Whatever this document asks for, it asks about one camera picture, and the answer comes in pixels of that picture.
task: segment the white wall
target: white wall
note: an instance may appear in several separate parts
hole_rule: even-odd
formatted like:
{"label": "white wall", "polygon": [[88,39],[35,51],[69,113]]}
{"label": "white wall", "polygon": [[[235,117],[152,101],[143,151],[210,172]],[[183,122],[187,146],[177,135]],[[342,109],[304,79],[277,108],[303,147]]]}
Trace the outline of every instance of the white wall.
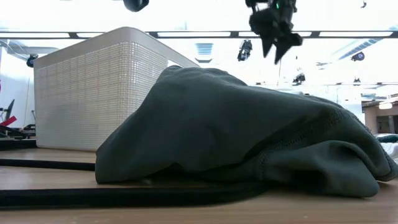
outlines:
{"label": "white wall", "polygon": [[9,127],[23,128],[28,124],[34,124],[33,116],[27,114],[27,111],[31,111],[34,108],[33,69],[29,68],[25,64],[25,61],[7,54],[5,48],[1,48],[1,50],[0,108],[7,108],[11,101],[15,99],[11,116],[15,116],[17,121],[12,123]]}
{"label": "white wall", "polygon": [[378,106],[371,106],[364,109],[366,126],[372,131],[373,134],[377,134],[377,117],[378,116],[395,116],[398,115],[398,106],[393,106],[388,110],[380,110]]}

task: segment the plastic basket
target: plastic basket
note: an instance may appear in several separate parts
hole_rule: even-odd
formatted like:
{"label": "plastic basket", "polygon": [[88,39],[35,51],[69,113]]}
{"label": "plastic basket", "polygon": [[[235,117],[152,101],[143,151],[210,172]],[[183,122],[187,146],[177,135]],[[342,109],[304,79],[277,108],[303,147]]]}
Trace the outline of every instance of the plastic basket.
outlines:
{"label": "plastic basket", "polygon": [[198,65],[140,30],[122,27],[34,62],[38,147],[96,151],[170,62]]}

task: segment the ceiling light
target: ceiling light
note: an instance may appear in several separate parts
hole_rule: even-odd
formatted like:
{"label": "ceiling light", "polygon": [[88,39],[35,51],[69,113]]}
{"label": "ceiling light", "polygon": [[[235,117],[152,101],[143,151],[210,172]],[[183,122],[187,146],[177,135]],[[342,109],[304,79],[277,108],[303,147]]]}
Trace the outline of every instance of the ceiling light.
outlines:
{"label": "ceiling light", "polygon": [[385,37],[392,32],[321,32],[320,37]]}
{"label": "ceiling light", "polygon": [[231,32],[158,32],[159,37],[229,37]]}
{"label": "ceiling light", "polygon": [[379,109],[380,110],[388,110],[392,108],[392,103],[380,103]]}
{"label": "ceiling light", "polygon": [[[297,34],[299,34],[302,37],[309,37],[311,36],[311,32],[295,32]],[[239,32],[239,36],[240,37],[258,37],[257,34],[255,34],[254,32],[249,32],[249,31],[242,31]]]}
{"label": "ceiling light", "polygon": [[68,38],[68,33],[28,33],[28,32],[0,32],[0,39],[7,38]]}
{"label": "ceiling light", "polygon": [[92,37],[96,37],[101,34],[103,34],[103,33],[102,32],[100,32],[100,33],[77,33],[77,36],[82,37],[82,38],[92,38]]}

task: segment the black strap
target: black strap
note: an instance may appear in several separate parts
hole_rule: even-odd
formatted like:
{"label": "black strap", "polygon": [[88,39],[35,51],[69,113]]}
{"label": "black strap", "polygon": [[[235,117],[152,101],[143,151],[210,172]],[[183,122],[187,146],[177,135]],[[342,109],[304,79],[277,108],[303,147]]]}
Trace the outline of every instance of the black strap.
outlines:
{"label": "black strap", "polygon": [[13,140],[9,138],[0,139],[0,151],[10,151],[16,149],[33,149],[36,148],[35,139]]}
{"label": "black strap", "polygon": [[37,160],[25,160],[25,159],[0,159],[0,166],[95,171],[95,164],[88,163],[88,162],[60,162],[60,161],[37,161]]}
{"label": "black strap", "polygon": [[[94,171],[84,162],[0,159],[0,166]],[[266,190],[262,182],[209,187],[0,190],[0,209],[86,207],[173,207],[235,202]]]}

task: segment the table surface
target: table surface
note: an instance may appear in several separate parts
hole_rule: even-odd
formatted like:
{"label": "table surface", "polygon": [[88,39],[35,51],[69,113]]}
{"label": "table surface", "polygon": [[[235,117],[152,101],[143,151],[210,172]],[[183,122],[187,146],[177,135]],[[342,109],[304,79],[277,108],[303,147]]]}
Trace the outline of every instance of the table surface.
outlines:
{"label": "table surface", "polygon": [[[94,162],[95,153],[24,149],[1,151],[0,158]],[[373,198],[270,190],[254,199],[211,207],[2,211],[0,223],[398,223],[398,180],[380,186]],[[0,190],[82,187],[103,186],[96,184],[93,172],[0,167]]]}

